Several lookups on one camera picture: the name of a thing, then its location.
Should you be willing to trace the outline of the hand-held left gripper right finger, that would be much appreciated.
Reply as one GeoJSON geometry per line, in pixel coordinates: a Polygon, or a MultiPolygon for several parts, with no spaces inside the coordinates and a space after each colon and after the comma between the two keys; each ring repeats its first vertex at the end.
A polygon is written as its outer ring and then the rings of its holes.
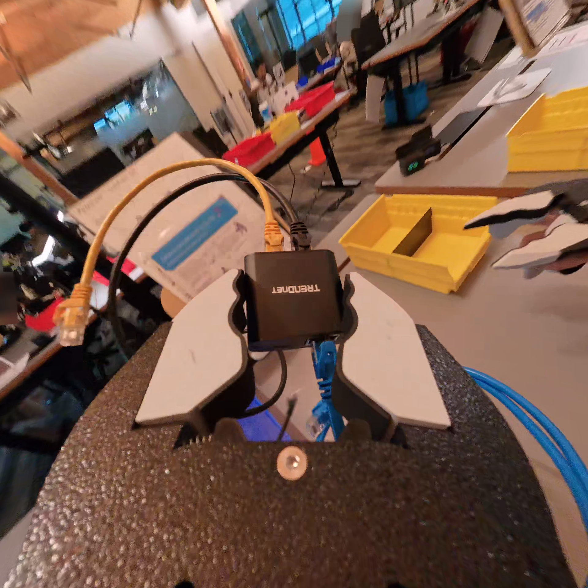
{"type": "Polygon", "coordinates": [[[393,436],[399,425],[452,426],[413,319],[357,272],[343,287],[334,408],[349,422],[365,422],[372,436],[393,436]]]}

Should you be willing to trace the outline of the black flat panel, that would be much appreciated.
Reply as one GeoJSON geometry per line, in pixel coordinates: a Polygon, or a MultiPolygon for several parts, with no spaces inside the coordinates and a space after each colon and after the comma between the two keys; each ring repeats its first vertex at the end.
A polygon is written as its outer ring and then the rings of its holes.
{"type": "Polygon", "coordinates": [[[491,107],[477,107],[457,114],[445,128],[435,135],[435,140],[440,143],[440,151],[436,158],[445,157],[490,109],[491,107]]]}

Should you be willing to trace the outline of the yellow plastic bin with divider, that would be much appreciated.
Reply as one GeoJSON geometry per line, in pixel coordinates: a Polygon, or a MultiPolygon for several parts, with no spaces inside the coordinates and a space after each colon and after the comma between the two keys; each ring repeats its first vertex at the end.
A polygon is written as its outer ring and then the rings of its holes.
{"type": "Polygon", "coordinates": [[[486,226],[464,227],[498,202],[478,195],[380,195],[339,244],[359,269],[457,292],[492,239],[486,226]]]}

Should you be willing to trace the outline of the red plastic bin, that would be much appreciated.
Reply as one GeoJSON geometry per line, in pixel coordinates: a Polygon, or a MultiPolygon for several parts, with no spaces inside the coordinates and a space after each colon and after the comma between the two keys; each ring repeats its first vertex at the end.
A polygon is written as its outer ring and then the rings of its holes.
{"type": "Polygon", "coordinates": [[[232,149],[225,152],[222,158],[244,168],[259,162],[275,147],[270,132],[264,132],[244,139],[232,149]]]}
{"type": "Polygon", "coordinates": [[[285,106],[285,112],[304,112],[308,118],[313,118],[333,101],[335,96],[334,81],[331,81],[303,93],[285,106]]]}

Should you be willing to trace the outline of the stack of yellow plastic bins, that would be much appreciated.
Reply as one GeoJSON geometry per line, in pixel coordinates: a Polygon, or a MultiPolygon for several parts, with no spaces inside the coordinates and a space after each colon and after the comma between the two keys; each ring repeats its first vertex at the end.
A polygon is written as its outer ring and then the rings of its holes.
{"type": "Polygon", "coordinates": [[[509,173],[587,170],[587,87],[540,95],[506,141],[509,173]]]}

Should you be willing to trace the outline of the office table with black legs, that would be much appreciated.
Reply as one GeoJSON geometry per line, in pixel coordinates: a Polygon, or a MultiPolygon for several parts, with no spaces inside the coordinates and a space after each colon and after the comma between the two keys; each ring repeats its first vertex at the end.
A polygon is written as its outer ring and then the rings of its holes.
{"type": "Polygon", "coordinates": [[[388,43],[362,64],[362,70],[369,75],[385,77],[392,81],[398,121],[385,125],[384,129],[403,128],[425,122],[423,118],[408,119],[406,101],[403,95],[401,62],[411,56],[418,57],[454,38],[461,26],[478,14],[485,1],[462,1],[458,7],[447,13],[437,12],[410,28],[406,33],[388,43]]]}

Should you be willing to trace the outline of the blue plastic bin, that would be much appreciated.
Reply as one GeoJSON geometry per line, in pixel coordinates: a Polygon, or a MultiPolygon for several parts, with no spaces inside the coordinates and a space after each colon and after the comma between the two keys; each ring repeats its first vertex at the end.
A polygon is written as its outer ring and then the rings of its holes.
{"type": "Polygon", "coordinates": [[[282,423],[269,410],[240,418],[237,422],[248,442],[277,442],[282,430],[282,423]]]}

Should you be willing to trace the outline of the long office table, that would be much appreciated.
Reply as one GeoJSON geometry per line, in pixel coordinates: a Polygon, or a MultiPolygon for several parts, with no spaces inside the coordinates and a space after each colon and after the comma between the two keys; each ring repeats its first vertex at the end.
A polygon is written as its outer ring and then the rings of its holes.
{"type": "MultiPolygon", "coordinates": [[[[259,178],[269,180],[282,168],[290,165],[292,160],[298,157],[305,149],[309,149],[309,144],[316,138],[320,138],[323,150],[326,155],[328,170],[330,171],[331,180],[323,180],[322,189],[354,189],[361,183],[360,180],[345,180],[334,156],[334,149],[329,140],[328,131],[334,128],[339,121],[341,108],[346,105],[350,99],[350,91],[336,91],[336,96],[319,114],[313,118],[308,118],[304,112],[298,112],[300,120],[300,130],[291,135],[287,142],[275,146],[274,149],[262,158],[259,162],[247,168],[259,178]]],[[[268,126],[258,134],[268,132],[268,126]]]]}

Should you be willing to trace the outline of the white paper sheet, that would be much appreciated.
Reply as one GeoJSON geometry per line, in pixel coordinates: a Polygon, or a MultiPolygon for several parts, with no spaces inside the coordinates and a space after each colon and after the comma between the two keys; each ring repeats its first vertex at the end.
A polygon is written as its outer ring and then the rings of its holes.
{"type": "Polygon", "coordinates": [[[551,68],[543,68],[505,78],[496,83],[480,100],[477,108],[492,107],[525,99],[537,90],[551,71],[551,68]]]}

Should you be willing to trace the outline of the black network switch box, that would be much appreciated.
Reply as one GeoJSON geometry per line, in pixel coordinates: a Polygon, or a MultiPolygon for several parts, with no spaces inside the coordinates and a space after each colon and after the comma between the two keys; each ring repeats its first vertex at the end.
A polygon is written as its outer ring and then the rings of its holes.
{"type": "Polygon", "coordinates": [[[250,351],[300,349],[342,333],[343,287],[328,249],[256,252],[244,260],[250,351]]]}

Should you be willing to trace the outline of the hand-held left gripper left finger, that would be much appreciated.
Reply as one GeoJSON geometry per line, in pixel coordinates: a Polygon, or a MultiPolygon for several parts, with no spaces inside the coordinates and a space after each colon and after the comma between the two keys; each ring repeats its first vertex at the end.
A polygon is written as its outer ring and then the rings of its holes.
{"type": "Polygon", "coordinates": [[[244,415],[255,390],[244,283],[242,270],[227,271],[172,320],[137,425],[215,425],[244,415]]]}

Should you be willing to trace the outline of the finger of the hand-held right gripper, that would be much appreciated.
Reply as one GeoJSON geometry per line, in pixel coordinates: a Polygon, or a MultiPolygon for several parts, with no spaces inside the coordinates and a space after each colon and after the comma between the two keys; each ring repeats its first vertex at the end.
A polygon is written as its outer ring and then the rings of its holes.
{"type": "Polygon", "coordinates": [[[503,254],[492,268],[521,270],[524,278],[544,272],[574,273],[587,265],[587,224],[559,215],[542,232],[525,237],[518,248],[503,254]]]}
{"type": "Polygon", "coordinates": [[[463,229],[515,230],[526,224],[536,224],[558,210],[565,198],[566,193],[561,190],[544,190],[507,199],[468,220],[463,229]]]}

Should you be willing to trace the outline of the blue bag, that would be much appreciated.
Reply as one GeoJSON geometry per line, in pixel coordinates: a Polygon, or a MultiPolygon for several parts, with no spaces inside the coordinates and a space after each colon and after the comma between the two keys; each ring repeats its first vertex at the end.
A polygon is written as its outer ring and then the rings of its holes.
{"type": "MultiPolygon", "coordinates": [[[[415,122],[430,106],[428,83],[424,80],[403,88],[405,114],[408,122],[415,122]]],[[[385,126],[398,124],[398,113],[393,90],[384,96],[385,126]]]]}

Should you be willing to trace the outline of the instruction sheet board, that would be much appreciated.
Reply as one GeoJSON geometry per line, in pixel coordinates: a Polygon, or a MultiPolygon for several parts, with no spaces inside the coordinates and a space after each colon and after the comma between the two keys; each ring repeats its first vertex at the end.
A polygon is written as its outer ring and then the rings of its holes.
{"type": "Polygon", "coordinates": [[[525,57],[535,56],[570,17],[567,1],[498,1],[506,25],[525,57]]]}
{"type": "MultiPolygon", "coordinates": [[[[212,157],[188,133],[174,133],[68,212],[92,241],[111,209],[141,181],[170,165],[212,157]]],[[[151,220],[127,258],[183,302],[264,250],[265,213],[256,191],[232,181],[197,187],[151,220]]]]}

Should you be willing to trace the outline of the black device with green light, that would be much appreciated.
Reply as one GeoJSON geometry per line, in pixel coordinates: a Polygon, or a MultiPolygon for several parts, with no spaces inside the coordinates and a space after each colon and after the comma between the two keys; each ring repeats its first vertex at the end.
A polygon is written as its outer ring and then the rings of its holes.
{"type": "Polygon", "coordinates": [[[407,177],[420,171],[426,161],[439,155],[441,150],[442,143],[433,137],[431,125],[416,131],[407,143],[395,150],[401,175],[407,177]]]}

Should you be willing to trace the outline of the small yellow plastic bin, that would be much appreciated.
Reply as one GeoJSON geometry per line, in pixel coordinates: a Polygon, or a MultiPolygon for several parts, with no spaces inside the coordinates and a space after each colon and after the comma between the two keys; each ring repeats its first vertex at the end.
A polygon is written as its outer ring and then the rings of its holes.
{"type": "Polygon", "coordinates": [[[285,112],[272,121],[268,126],[269,134],[273,143],[279,146],[288,141],[289,137],[300,130],[298,111],[285,112]]]}

